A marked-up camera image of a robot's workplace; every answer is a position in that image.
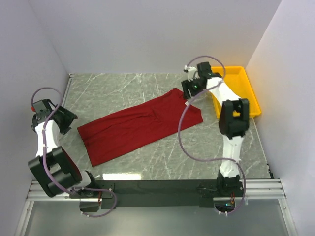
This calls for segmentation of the yellow plastic tray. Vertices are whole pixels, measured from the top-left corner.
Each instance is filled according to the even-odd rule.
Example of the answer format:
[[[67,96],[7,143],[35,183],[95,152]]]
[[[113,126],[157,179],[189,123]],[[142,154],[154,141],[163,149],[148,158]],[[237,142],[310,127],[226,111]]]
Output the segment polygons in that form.
[[[210,90],[217,118],[221,114],[221,105],[226,100],[247,99],[250,103],[250,117],[261,115],[261,109],[255,97],[254,91],[242,66],[225,67],[224,82],[219,87]]]

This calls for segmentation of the red t shirt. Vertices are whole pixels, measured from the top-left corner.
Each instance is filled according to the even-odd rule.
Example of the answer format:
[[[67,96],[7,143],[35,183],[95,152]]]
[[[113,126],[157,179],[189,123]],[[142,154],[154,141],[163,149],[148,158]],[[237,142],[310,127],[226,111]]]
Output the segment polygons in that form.
[[[142,146],[203,122],[201,110],[186,107],[184,93],[174,88],[166,94],[131,108],[99,118],[77,128],[93,167]]]

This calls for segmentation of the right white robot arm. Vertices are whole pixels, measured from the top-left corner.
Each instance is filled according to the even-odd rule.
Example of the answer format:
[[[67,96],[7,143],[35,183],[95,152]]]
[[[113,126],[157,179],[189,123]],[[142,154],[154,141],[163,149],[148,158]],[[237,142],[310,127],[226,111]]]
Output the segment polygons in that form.
[[[235,94],[225,83],[221,74],[213,72],[208,62],[184,66],[188,78],[182,81],[184,99],[196,97],[209,91],[221,105],[219,130],[223,137],[223,161],[221,163],[216,191],[221,196],[243,190],[240,182],[240,152],[246,131],[249,128],[250,103]]]

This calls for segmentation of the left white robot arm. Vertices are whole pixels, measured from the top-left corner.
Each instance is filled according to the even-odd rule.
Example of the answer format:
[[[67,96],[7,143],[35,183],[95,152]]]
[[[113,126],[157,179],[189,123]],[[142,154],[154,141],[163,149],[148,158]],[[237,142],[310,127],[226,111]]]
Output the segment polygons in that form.
[[[59,135],[66,134],[78,116],[49,99],[35,102],[32,110],[35,114],[31,127],[37,134],[38,150],[28,167],[44,192],[49,197],[63,193],[47,175],[52,167],[59,165],[60,169],[51,175],[63,188],[75,188],[79,196],[94,197],[98,193],[95,178],[88,171],[80,171],[59,143]]]

